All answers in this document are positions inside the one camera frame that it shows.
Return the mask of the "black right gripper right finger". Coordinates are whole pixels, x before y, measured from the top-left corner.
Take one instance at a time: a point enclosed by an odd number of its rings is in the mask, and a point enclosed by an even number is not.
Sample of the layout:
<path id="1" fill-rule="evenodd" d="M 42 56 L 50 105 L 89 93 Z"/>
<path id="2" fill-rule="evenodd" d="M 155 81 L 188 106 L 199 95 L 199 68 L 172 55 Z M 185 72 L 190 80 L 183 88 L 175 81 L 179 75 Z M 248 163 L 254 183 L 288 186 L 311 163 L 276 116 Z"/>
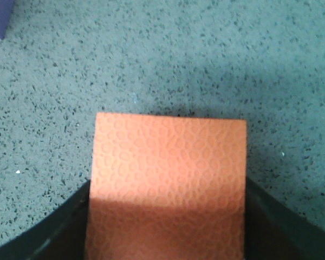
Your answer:
<path id="1" fill-rule="evenodd" d="M 325 231 L 246 178 L 244 247 L 245 259 L 325 259 Z"/>

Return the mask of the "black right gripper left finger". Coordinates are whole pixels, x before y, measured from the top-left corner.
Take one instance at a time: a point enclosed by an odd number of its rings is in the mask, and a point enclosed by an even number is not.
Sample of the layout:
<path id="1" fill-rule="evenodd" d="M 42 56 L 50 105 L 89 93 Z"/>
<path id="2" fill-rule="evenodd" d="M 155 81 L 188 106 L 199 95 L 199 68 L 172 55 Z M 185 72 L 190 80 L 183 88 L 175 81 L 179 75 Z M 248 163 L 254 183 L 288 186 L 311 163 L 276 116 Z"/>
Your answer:
<path id="1" fill-rule="evenodd" d="M 0 259 L 85 259 L 90 181 L 60 207 L 0 246 Z"/>

